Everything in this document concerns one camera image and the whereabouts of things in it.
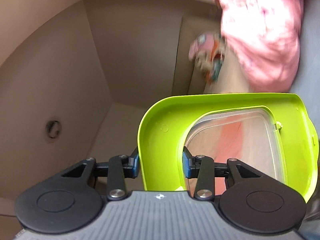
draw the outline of metal screw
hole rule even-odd
[[[211,197],[212,196],[212,191],[208,190],[208,189],[201,189],[197,191],[197,195],[200,198],[207,198],[207,197]]]
[[[113,189],[113,190],[110,191],[110,196],[114,197],[114,198],[123,197],[124,195],[125,195],[124,190],[119,189],[119,188]]]

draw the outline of blue rubber tip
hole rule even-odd
[[[191,170],[189,168],[189,159],[185,152],[182,152],[182,168],[183,173],[186,178],[189,178],[191,176]]]
[[[138,177],[140,171],[140,163],[139,163],[139,155],[134,158],[134,163],[133,163],[133,174],[135,177]]]

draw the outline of ribbed gray surface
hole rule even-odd
[[[19,240],[302,240],[296,233],[254,236],[225,222],[209,202],[181,192],[134,191],[109,203],[101,216],[76,232],[39,235],[22,231]]]

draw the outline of lime green plastic lid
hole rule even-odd
[[[144,115],[138,148],[145,190],[186,190],[182,148],[196,121],[212,111],[264,106],[282,126],[284,182],[307,201],[317,182],[318,137],[301,99],[295,94],[210,94],[165,98]]]

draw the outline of clear plastic container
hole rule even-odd
[[[215,162],[237,158],[259,171],[284,182],[277,127],[263,108],[209,114],[188,133],[185,146],[193,156],[203,154]],[[193,193],[196,179],[188,181]],[[224,179],[215,179],[215,193],[226,190]]]

